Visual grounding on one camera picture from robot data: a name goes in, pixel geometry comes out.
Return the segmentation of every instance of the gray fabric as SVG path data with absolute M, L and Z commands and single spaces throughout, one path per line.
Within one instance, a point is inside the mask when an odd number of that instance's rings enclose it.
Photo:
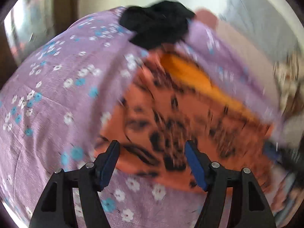
M 228 0 L 221 19 L 251 40 L 272 62 L 286 58 L 297 46 L 293 31 L 267 0 Z

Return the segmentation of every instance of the black fabric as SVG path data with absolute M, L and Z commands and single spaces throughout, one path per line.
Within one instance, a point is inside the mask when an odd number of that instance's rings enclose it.
M 119 24 L 136 35 L 130 42 L 147 50 L 162 43 L 175 43 L 188 32 L 188 20 L 195 14 L 179 2 L 162 1 L 150 7 L 128 7 Z

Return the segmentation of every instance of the orange garment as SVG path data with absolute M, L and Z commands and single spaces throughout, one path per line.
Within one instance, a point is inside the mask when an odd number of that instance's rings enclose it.
M 177 70 L 188 67 L 185 60 L 164 55 L 161 64 L 188 85 L 173 80 L 168 73 L 143 66 L 102 128 L 95 155 L 116 139 L 121 144 L 116 165 L 119 170 L 151 177 L 175 189 L 201 192 L 184 156 L 184 144 L 192 139 L 210 160 L 228 169 L 249 167 L 262 189 L 270 190 L 271 162 L 262 155 L 270 126 L 230 108 L 237 102 L 213 87 L 206 75 L 192 70 L 192 80 L 183 78 Z M 208 95 L 190 87 L 191 81 Z

